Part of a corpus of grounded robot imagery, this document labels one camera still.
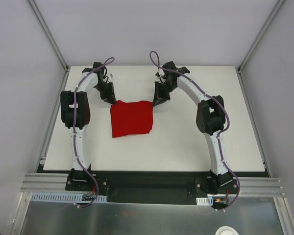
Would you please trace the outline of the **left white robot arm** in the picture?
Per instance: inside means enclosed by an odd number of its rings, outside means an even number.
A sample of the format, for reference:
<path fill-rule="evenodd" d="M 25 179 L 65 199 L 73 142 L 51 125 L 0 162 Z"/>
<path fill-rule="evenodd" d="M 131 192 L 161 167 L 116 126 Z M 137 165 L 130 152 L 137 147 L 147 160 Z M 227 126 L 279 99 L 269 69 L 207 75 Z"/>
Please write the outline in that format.
<path fill-rule="evenodd" d="M 114 61 L 108 58 L 104 63 L 94 62 L 91 68 L 82 71 L 81 78 L 74 88 L 60 94 L 61 120 L 67 128 L 72 144 L 73 163 L 69 172 L 71 184 L 77 182 L 92 183 L 91 162 L 86 153 L 86 130 L 90 123 L 91 112 L 88 94 L 99 92 L 102 101 L 117 104 L 113 82 L 109 81 L 107 66 Z"/>

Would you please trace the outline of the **red t-shirt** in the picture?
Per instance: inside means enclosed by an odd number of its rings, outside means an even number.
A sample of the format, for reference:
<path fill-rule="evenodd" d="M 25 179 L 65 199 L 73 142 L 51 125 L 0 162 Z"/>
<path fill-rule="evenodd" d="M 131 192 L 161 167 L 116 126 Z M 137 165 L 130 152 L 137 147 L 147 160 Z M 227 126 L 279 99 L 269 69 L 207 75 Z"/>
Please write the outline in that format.
<path fill-rule="evenodd" d="M 123 102 L 110 108 L 112 137 L 148 134 L 153 127 L 153 107 L 150 101 Z"/>

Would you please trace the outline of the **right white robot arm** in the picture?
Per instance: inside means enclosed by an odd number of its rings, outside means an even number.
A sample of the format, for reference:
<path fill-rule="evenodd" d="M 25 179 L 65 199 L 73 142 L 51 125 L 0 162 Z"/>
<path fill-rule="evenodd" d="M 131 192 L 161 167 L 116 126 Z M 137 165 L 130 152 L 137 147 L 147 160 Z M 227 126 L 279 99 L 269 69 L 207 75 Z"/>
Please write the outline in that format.
<path fill-rule="evenodd" d="M 224 109 L 222 96 L 210 96 L 193 79 L 186 67 L 177 68 L 170 61 L 158 66 L 164 73 L 156 73 L 152 106 L 158 106 L 171 99 L 170 93 L 176 88 L 184 91 L 197 107 L 196 126 L 204 134 L 210 155 L 210 178 L 200 184 L 202 191 L 217 194 L 218 190 L 233 180 L 223 150 L 222 133 L 227 130 L 229 117 Z"/>

